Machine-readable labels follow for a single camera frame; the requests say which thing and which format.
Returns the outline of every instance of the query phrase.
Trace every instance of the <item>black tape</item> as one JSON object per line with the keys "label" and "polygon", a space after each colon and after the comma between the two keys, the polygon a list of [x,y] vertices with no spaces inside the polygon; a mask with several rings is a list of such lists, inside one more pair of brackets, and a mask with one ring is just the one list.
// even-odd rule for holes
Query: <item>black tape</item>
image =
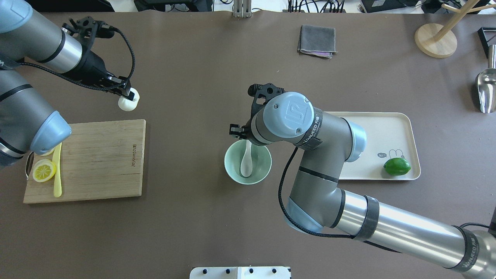
{"label": "black tape", "polygon": [[303,150],[313,150],[322,143],[322,141],[317,138],[317,135],[320,131],[320,127],[322,126],[323,112],[321,109],[315,107],[313,108],[313,112],[314,117],[312,126],[305,133],[302,140],[295,144],[296,147]]}
{"label": "black tape", "polygon": [[323,173],[320,173],[320,172],[316,172],[316,171],[313,171],[311,169],[307,169],[307,168],[304,168],[302,166],[300,166],[298,168],[298,170],[300,171],[303,171],[305,173],[308,173],[310,175],[313,175],[313,176],[316,176],[316,177],[320,177],[322,179],[325,179],[325,180],[329,180],[329,181],[332,181],[332,182],[336,182],[338,183],[339,182],[339,178],[335,178],[335,177],[332,177],[332,176],[328,176],[328,175],[325,175]]}
{"label": "black tape", "polygon": [[0,102],[7,99],[8,97],[14,95],[15,93],[21,92],[21,91],[28,89],[28,88],[33,88],[33,87],[30,84],[23,84],[23,85],[20,85],[14,89],[11,89],[11,90],[5,92],[4,94],[0,95]]}
{"label": "black tape", "polygon": [[338,216],[334,223],[330,226],[330,228],[334,228],[338,225],[339,220],[341,220],[341,216],[343,216],[344,204],[346,203],[346,192],[341,189],[341,205],[339,206]]}
{"label": "black tape", "polygon": [[463,235],[463,240],[465,241],[465,254],[458,265],[446,269],[463,273],[469,271],[477,261],[477,257],[479,255],[479,240],[473,232],[459,226],[454,227],[457,228]]}
{"label": "black tape", "polygon": [[48,58],[43,59],[43,60],[40,60],[40,61],[37,61],[38,63],[46,63],[46,62],[50,62],[50,61],[52,61],[52,60],[53,60],[53,59],[54,59],[57,55],[59,55],[59,53],[62,51],[63,46],[64,46],[64,44],[65,44],[65,32],[64,32],[64,31],[62,31],[62,30],[61,30],[61,32],[62,32],[62,39],[61,39],[61,43],[59,44],[59,47],[57,47],[57,49],[55,50],[55,52],[54,52],[52,55],[48,56]]}
{"label": "black tape", "polygon": [[0,143],[3,144],[3,146],[7,147],[8,149],[14,151],[15,153],[17,154],[26,154],[25,151],[21,151],[21,150],[18,150],[17,148],[11,146],[10,144],[8,144],[4,139],[0,138]]}
{"label": "black tape", "polygon": [[357,241],[369,239],[375,232],[377,223],[379,222],[379,201],[369,196],[364,197],[367,201],[367,212],[365,213],[365,220],[360,231],[353,237]]}

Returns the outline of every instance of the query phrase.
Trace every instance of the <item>yellow knife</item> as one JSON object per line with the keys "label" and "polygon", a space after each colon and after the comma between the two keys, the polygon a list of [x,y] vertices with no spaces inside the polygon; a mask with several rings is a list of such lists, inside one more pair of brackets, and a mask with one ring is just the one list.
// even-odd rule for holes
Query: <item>yellow knife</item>
{"label": "yellow knife", "polygon": [[55,164],[54,197],[56,198],[62,195],[61,149],[62,149],[62,142],[55,147],[54,156],[52,158],[52,162]]}

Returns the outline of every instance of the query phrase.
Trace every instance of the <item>ceramic spoon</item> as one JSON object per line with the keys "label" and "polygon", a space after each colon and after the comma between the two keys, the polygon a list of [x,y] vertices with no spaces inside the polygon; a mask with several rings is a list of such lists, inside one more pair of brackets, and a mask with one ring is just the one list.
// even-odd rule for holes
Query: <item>ceramic spoon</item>
{"label": "ceramic spoon", "polygon": [[249,140],[247,142],[247,147],[245,149],[245,154],[243,155],[243,159],[241,160],[241,175],[243,177],[248,177],[251,175],[253,171],[253,161],[251,160],[251,142]]}

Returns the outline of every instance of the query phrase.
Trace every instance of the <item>black cable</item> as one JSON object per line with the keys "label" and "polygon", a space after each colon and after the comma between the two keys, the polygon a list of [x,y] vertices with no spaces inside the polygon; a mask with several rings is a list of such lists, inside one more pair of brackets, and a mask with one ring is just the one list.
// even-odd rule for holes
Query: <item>black cable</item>
{"label": "black cable", "polygon": [[306,3],[303,3],[303,1],[305,1],[305,0],[302,0],[302,1],[300,2],[300,5],[298,5],[298,3],[297,3],[297,6],[296,6],[295,8],[297,8],[297,9],[298,9],[298,11],[302,11],[302,6],[303,6],[303,5],[307,6],[307,10],[310,12],[310,9],[308,8],[308,5],[309,5],[309,4],[311,4],[311,3],[315,3],[315,5],[317,5],[317,4],[316,4],[317,2],[329,2],[329,0],[312,0],[312,2],[310,2],[310,3],[308,3],[307,1],[305,1]]}
{"label": "black cable", "polygon": [[460,1],[457,1],[457,0],[449,0],[449,1],[445,1],[444,3],[447,4],[447,2],[451,2],[453,3],[458,9],[462,8],[462,4],[460,3]]}
{"label": "black cable", "polygon": [[465,224],[460,225],[461,228],[464,228],[466,226],[478,226],[478,227],[483,227],[483,228],[486,228],[486,229],[489,228],[488,225],[484,225],[484,224],[481,224],[481,223],[465,223]]}
{"label": "black cable", "polygon": [[425,2],[422,2],[422,3],[420,3],[418,5],[415,5],[415,6],[408,6],[405,3],[403,3],[401,0],[396,0],[396,1],[398,1],[398,3],[402,4],[403,6],[405,6],[407,8],[415,8],[415,7],[418,7],[418,6],[422,6],[425,3]]}
{"label": "black cable", "polygon": [[98,0],[98,2],[102,3],[103,5],[107,6],[107,7],[110,7],[112,8],[112,10],[114,9],[114,7],[112,7],[112,5],[108,2],[108,1],[105,1],[105,0]]}
{"label": "black cable", "polygon": [[132,74],[134,73],[134,67],[136,65],[136,60],[135,60],[135,57],[134,57],[134,51],[132,50],[132,47],[131,47],[131,44],[129,43],[129,41],[127,40],[126,36],[124,35],[124,33],[122,33],[122,31],[120,31],[119,29],[113,27],[113,26],[110,26],[109,28],[110,30],[113,30],[117,33],[119,33],[122,38],[124,39],[126,45],[127,45],[127,48],[129,48],[129,52],[131,53],[131,58],[132,58],[132,66],[131,66],[131,71],[129,72],[129,75],[119,84],[116,84],[116,85],[112,85],[112,86],[109,86],[109,87],[96,87],[96,86],[90,86],[90,85],[86,85],[86,84],[83,84],[79,81],[76,81],[76,80],[73,80],[69,77],[66,77],[65,75],[62,75],[58,72],[55,72],[53,70],[50,70],[49,68],[46,68],[46,67],[43,67],[41,65],[38,65],[38,64],[33,64],[33,63],[27,63],[27,62],[21,62],[19,63],[20,65],[23,65],[23,66],[30,66],[30,67],[34,67],[34,68],[37,68],[37,69],[40,69],[40,70],[44,70],[46,72],[49,72],[51,74],[54,74],[62,79],[65,79],[69,82],[72,82],[76,85],[79,85],[81,87],[84,87],[84,88],[88,88],[88,89],[92,89],[92,90],[99,90],[99,91],[106,91],[106,90],[111,90],[111,89],[114,89],[114,88],[117,88],[121,85],[124,85],[126,82],[128,82],[131,77],[132,77]]}
{"label": "black cable", "polygon": [[325,5],[320,10],[320,12],[325,12],[325,8],[327,8],[327,4],[330,4],[329,10],[334,6],[334,2],[332,2],[331,0],[327,0],[325,2]]}
{"label": "black cable", "polygon": [[339,10],[339,6],[341,5],[338,0],[335,0],[335,1],[336,1],[337,5],[335,5],[335,7],[332,10],[332,12],[337,12],[337,10]]}
{"label": "black cable", "polygon": [[317,3],[316,3],[315,1],[313,1],[313,0],[312,0],[312,2],[313,2],[313,4],[315,5],[315,10],[316,10],[316,11],[317,11],[317,13],[318,13],[318,6],[317,6]]}
{"label": "black cable", "polygon": [[187,12],[187,11],[189,11],[189,9],[187,7],[186,7],[186,10],[180,10],[180,9],[176,8],[175,6],[174,6],[174,10],[180,11],[180,12]]}
{"label": "black cable", "polygon": [[[286,172],[288,171],[288,168],[289,168],[289,165],[291,164],[291,162],[293,161],[293,158],[295,157],[296,155],[296,152],[298,151],[298,147],[295,147],[295,150],[293,150],[293,153],[291,154],[291,157],[289,157],[289,160],[288,162],[286,163],[286,166],[284,167],[284,170],[282,172],[282,176],[281,176],[281,182],[279,183],[279,191],[277,192],[277,196],[278,196],[278,199],[279,199],[279,206],[281,207],[281,210],[284,214],[284,216],[288,219],[288,221],[293,224],[296,228],[298,228],[299,230],[307,233],[307,234],[310,234],[310,235],[314,235],[314,236],[320,236],[320,237],[329,237],[329,238],[353,238],[352,235],[348,235],[348,234],[327,234],[327,233],[318,233],[318,232],[314,232],[314,231],[311,231],[311,230],[308,230],[304,227],[302,227],[300,224],[298,224],[296,221],[294,221],[288,214],[288,212],[286,211],[286,208],[284,207],[284,204],[282,202],[282,186],[284,184],[284,178],[286,177]],[[396,252],[396,253],[399,253],[398,251],[395,251],[395,250],[392,250],[392,249],[389,249],[387,247],[384,247],[382,245],[379,245],[379,244],[375,244],[375,243],[372,243],[372,242],[369,242],[369,241],[364,241],[364,243],[367,243],[369,245],[372,245],[374,247],[378,247],[380,249],[383,249],[383,250],[386,250],[386,251],[390,251],[390,252]]]}

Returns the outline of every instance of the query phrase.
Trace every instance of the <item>lime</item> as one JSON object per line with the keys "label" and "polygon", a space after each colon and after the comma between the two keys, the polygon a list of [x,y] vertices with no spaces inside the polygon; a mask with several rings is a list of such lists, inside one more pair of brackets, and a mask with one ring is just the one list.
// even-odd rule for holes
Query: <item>lime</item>
{"label": "lime", "polygon": [[43,159],[34,165],[33,178],[36,182],[45,182],[50,180],[55,175],[55,164],[48,160]]}
{"label": "lime", "polygon": [[405,158],[392,158],[385,164],[384,168],[390,175],[404,175],[407,174],[412,167]]}

